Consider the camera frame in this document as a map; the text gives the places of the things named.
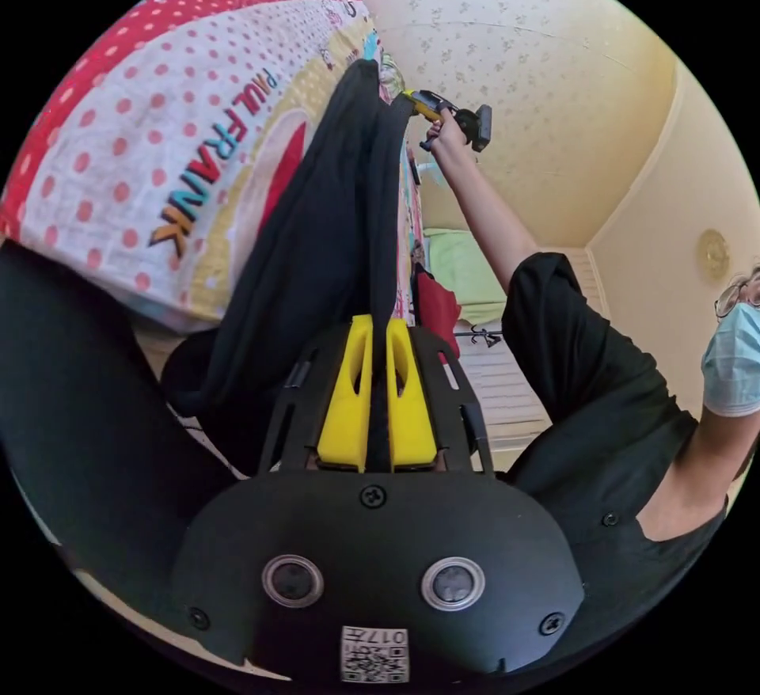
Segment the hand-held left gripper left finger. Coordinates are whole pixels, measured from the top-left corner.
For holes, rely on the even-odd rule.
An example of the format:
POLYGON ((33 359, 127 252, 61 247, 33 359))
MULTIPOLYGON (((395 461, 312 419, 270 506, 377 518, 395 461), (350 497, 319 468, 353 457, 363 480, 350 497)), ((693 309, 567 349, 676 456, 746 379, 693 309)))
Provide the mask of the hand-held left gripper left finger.
POLYGON ((362 473, 366 468, 371 417, 373 324, 353 317, 317 444, 321 467, 362 473))

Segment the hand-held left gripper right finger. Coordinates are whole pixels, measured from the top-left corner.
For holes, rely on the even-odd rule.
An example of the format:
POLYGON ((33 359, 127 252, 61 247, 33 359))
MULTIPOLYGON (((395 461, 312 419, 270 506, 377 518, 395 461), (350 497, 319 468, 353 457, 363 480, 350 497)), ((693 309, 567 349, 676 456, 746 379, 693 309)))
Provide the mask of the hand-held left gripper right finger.
POLYGON ((438 454, 409 327, 392 318, 386 327, 389 451, 394 468, 431 468, 438 454))

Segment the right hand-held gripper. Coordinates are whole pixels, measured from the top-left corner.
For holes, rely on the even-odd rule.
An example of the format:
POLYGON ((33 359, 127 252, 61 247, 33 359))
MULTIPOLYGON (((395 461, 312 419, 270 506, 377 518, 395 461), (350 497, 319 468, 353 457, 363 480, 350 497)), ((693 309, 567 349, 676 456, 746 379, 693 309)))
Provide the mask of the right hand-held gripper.
POLYGON ((454 117, 466 136, 467 145, 473 151, 478 151, 477 140, 479 139, 479 115, 467 109, 461 109, 449 102, 437 93, 426 89, 408 89, 403 92, 413 106, 413 111, 421 115, 429 123, 434 123, 438 119, 439 113, 448 108, 454 114, 454 117))

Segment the person's right hand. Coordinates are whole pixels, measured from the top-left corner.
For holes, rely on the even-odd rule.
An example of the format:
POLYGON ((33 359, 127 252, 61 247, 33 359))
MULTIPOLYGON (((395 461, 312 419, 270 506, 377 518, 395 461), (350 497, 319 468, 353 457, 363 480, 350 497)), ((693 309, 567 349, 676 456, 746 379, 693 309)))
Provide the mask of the person's right hand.
POLYGON ((448 108, 444 108, 438 114, 438 119, 431 124, 427 132, 427 142, 436 160, 466 154, 466 135, 448 108))

